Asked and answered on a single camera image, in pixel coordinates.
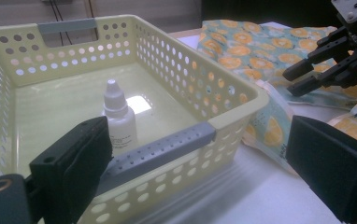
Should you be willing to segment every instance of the cream plastic basket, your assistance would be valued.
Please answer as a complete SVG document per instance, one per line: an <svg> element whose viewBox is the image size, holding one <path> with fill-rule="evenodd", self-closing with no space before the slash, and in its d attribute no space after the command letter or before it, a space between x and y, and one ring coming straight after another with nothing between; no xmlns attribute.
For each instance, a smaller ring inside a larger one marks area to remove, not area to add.
<svg viewBox="0 0 357 224"><path fill-rule="evenodd" d="M98 39L49 48L43 34L97 29ZM210 142L94 198L79 223L122 223L230 161L267 95L136 16L0 27L0 175L28 163L85 119L100 116L115 78L136 114L139 146L201 121Z"/></svg>

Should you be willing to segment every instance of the patterned cloth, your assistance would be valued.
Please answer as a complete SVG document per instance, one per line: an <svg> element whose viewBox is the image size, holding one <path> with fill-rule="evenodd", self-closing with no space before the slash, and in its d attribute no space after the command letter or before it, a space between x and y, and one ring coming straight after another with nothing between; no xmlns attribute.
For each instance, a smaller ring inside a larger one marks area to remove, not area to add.
<svg viewBox="0 0 357 224"><path fill-rule="evenodd" d="M238 76L255 82L270 95L270 104L250 122L244 142L259 148L290 171L292 169L285 159L293 116L289 103L333 106L349 111L357 105L357 86L320 88L303 97L293 97L286 90L292 83L282 76L283 71L306 58L317 47L317 40L335 29L278 29L247 21L203 22L198 50ZM333 60L317 64L307 76L323 72L334 64ZM332 123L357 138L357 110L351 112Z"/></svg>

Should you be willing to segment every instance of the screw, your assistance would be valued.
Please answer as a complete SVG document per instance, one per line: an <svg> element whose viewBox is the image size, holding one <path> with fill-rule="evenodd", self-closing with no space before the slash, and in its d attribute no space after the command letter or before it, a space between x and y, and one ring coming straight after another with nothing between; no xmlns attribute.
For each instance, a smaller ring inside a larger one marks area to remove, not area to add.
<svg viewBox="0 0 357 224"><path fill-rule="evenodd" d="M353 12L349 12L348 13L348 20L351 20L351 19L353 19L353 17L354 17L354 14L353 14Z"/></svg>

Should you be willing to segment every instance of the gray basket handle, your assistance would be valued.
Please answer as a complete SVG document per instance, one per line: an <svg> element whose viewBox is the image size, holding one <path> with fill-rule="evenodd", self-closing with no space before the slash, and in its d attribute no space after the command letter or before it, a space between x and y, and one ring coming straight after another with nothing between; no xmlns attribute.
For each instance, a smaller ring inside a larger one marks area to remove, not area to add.
<svg viewBox="0 0 357 224"><path fill-rule="evenodd" d="M216 130L208 122L168 135L115 157L100 178L96 195L105 193L209 144Z"/></svg>
<svg viewBox="0 0 357 224"><path fill-rule="evenodd" d="M38 24L38 30L42 35L86 30L92 28L97 28L96 20L94 18L77 21L58 21Z"/></svg>

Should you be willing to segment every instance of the small bottle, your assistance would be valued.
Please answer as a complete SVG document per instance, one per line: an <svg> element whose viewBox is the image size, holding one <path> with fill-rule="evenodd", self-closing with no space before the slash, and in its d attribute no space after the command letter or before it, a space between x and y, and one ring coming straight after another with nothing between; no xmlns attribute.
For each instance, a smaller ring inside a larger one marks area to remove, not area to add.
<svg viewBox="0 0 357 224"><path fill-rule="evenodd" d="M137 145L135 112L128 106L123 91L114 79L107 82L104 99L104 114L108 119L113 154L121 154L135 148Z"/></svg>

